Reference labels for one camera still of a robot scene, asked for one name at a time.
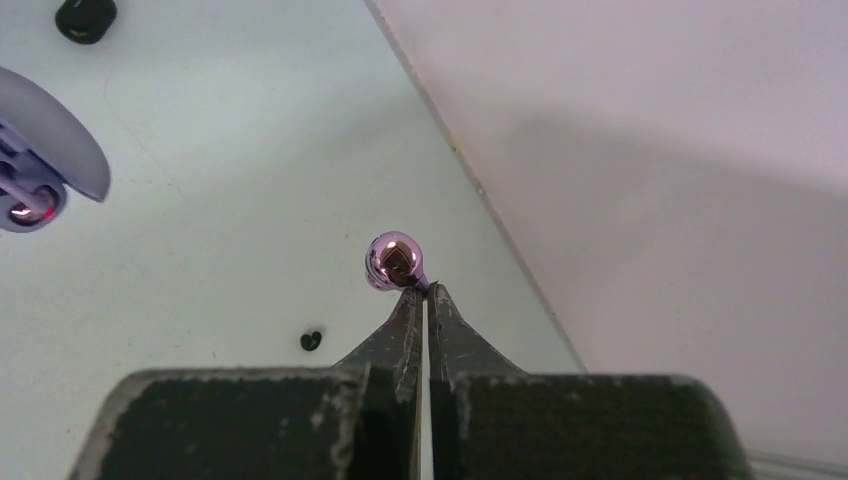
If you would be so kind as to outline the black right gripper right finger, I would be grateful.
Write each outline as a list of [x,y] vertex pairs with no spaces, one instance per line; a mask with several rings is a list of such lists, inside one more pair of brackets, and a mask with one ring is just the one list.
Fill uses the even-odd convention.
[[428,293],[433,471],[439,479],[748,479],[722,402],[685,375],[517,367]]

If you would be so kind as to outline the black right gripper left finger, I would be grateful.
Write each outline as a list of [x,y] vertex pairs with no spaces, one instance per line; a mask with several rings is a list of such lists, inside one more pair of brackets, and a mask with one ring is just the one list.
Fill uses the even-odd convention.
[[105,398],[73,479],[416,479],[424,296],[329,367],[134,372]]

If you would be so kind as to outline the purple earbud charging case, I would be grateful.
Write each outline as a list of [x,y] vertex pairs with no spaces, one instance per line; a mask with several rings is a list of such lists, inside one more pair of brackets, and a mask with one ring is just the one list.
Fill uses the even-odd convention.
[[27,190],[44,185],[56,190],[63,207],[52,221],[65,209],[69,190],[102,203],[112,180],[107,157],[89,130],[49,92],[6,68],[1,69],[1,177]]

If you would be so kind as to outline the purple wireless earbud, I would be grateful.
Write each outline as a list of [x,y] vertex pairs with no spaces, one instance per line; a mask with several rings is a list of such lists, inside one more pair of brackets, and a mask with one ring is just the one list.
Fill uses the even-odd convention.
[[423,250],[411,236],[399,231],[385,232],[370,243],[365,254],[365,278],[378,291],[415,288],[426,292],[430,287]]
[[29,233],[49,224],[63,207],[63,197],[51,186],[27,190],[1,177],[1,229]]

